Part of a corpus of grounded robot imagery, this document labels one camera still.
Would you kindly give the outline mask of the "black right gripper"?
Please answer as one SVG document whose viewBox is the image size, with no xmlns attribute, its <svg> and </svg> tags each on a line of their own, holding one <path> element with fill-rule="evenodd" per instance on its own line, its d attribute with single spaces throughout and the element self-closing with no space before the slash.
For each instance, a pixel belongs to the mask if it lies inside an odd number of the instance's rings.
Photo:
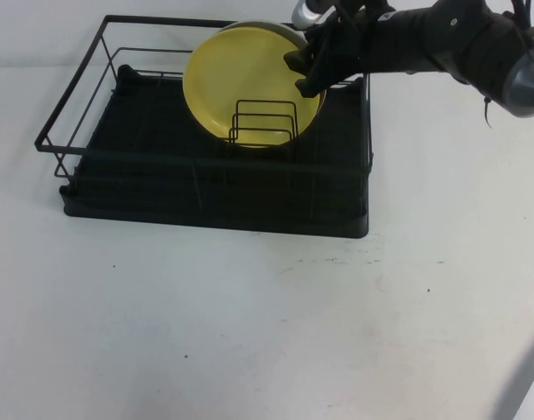
<svg viewBox="0 0 534 420">
<path fill-rule="evenodd" d="M 303 97 L 313 98 L 363 71 L 362 43 L 382 14 L 382 3 L 308 4 L 308 44 L 284 55 L 289 69 L 303 74 L 296 81 Z"/>
</svg>

